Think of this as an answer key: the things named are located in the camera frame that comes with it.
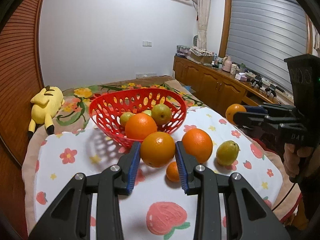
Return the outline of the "person's right hand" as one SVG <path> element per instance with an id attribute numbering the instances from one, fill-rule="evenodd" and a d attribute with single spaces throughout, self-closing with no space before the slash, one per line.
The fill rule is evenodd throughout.
<path id="1" fill-rule="evenodd" d="M 302 147 L 296 150 L 295 145 L 285 144 L 284 150 L 284 169 L 289 177 L 295 178 L 300 173 L 300 160 L 309 156 L 311 159 L 304 176 L 309 177 L 319 169 L 319 146 L 315 150 L 312 147 Z"/>

